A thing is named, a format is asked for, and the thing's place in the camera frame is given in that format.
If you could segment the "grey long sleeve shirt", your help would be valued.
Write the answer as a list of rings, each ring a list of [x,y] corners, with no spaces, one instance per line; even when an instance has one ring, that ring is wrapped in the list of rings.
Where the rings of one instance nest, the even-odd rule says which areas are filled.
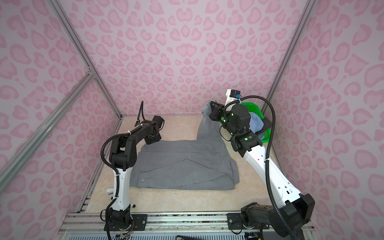
[[[196,140],[144,145],[133,167],[130,186],[144,189],[228,191],[240,182],[238,165],[219,133],[219,123],[202,109]]]

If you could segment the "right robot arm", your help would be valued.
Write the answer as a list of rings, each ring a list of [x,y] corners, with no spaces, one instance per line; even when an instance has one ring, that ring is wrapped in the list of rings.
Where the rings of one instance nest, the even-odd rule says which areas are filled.
[[[315,207],[313,197],[294,187],[271,160],[269,149],[251,130],[252,116],[247,106],[236,104],[229,111],[225,105],[214,101],[209,106],[210,119],[220,122],[230,133],[232,148],[263,179],[271,201],[270,205],[251,203],[244,206],[229,229],[257,228],[261,231],[265,226],[271,226],[282,238],[290,236],[293,240],[303,240],[302,227],[311,220]]]

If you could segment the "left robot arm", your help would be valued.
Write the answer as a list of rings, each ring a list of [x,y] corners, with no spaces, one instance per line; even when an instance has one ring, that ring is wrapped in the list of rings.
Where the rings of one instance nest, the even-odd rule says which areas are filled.
[[[102,145],[101,159],[114,174],[113,197],[105,209],[106,232],[133,229],[129,188],[131,173],[138,158],[137,144],[142,140],[147,145],[160,141],[164,122],[160,116],[137,121],[133,130],[114,135]]]

